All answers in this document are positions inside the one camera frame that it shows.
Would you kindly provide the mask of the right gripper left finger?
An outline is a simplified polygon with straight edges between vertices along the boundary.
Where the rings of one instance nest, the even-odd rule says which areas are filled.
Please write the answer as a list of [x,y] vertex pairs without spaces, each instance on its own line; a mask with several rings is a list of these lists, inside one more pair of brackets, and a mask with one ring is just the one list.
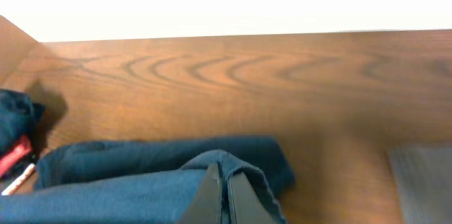
[[177,224],[220,224],[222,220],[222,178],[217,163],[206,175]]

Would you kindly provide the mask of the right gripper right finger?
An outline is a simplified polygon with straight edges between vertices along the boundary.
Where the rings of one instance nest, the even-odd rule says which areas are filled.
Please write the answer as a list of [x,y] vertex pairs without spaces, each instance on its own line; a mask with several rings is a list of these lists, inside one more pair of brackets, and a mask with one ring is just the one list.
[[231,223],[275,224],[243,172],[230,177],[228,186]]

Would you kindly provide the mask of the dark blue denim shorts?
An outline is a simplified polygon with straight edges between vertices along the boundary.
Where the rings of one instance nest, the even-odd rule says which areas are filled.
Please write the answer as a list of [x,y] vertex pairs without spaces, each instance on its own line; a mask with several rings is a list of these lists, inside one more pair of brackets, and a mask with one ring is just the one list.
[[62,146],[37,162],[31,192],[1,197],[1,222],[177,223],[213,163],[221,223],[231,223],[228,184],[241,172],[275,223],[286,222],[278,196],[295,176],[277,141],[262,135]]

